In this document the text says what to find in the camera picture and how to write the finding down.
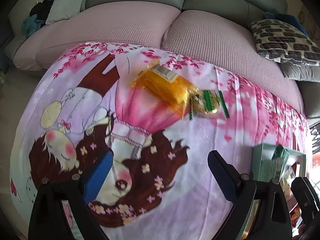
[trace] pink cheek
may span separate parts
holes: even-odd
[[[129,171],[120,171],[117,174],[117,179],[125,180],[129,185],[132,185],[132,179]]]
[[[73,147],[72,143],[67,143],[65,145],[64,149],[65,149],[66,154],[67,154],[68,157],[72,158],[72,157],[76,156],[76,150]]]
[[[56,135],[54,134],[54,131],[49,131],[46,133],[45,138],[48,142],[52,142],[56,138]]]

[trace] pink bow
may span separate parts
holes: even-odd
[[[67,123],[65,120],[62,119],[61,125],[64,125],[68,130],[70,130],[71,128],[71,123]]]

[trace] pink anime blanket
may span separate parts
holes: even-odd
[[[230,118],[180,120],[161,100],[130,87],[152,59],[200,89],[222,90]],[[211,239],[231,209],[208,165],[216,149],[249,173],[252,146],[310,153],[305,117],[261,87],[201,60],[131,44],[87,42],[47,71],[17,128],[12,200],[28,221],[42,178],[81,174],[114,154],[89,208],[110,239]],[[68,203],[65,213],[82,239]]]

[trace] screw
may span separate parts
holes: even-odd
[[[275,185],[278,185],[278,184],[279,184],[279,180],[277,180],[277,179],[272,179],[271,182],[272,182],[273,184],[275,184]]]
[[[43,178],[41,179],[41,183],[42,184],[47,184],[49,182],[49,179],[48,178]]]
[[[73,174],[72,177],[71,177],[71,179],[73,179],[73,180],[78,180],[78,179],[80,179],[80,174]]]
[[[241,179],[243,179],[243,180],[249,180],[249,179],[250,179],[250,176],[249,176],[248,174],[246,174],[246,173],[242,173],[242,174],[241,174]]]

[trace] teal box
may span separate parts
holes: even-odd
[[[300,177],[306,176],[306,155],[302,152],[291,150],[284,147],[288,150],[290,156],[288,159],[288,165],[293,165],[296,161],[300,163]],[[260,174],[261,160],[271,160],[273,153],[276,149],[276,145],[269,143],[262,143],[256,145],[252,148],[252,161],[251,161],[251,171],[253,174],[253,179],[256,181],[262,181]]]

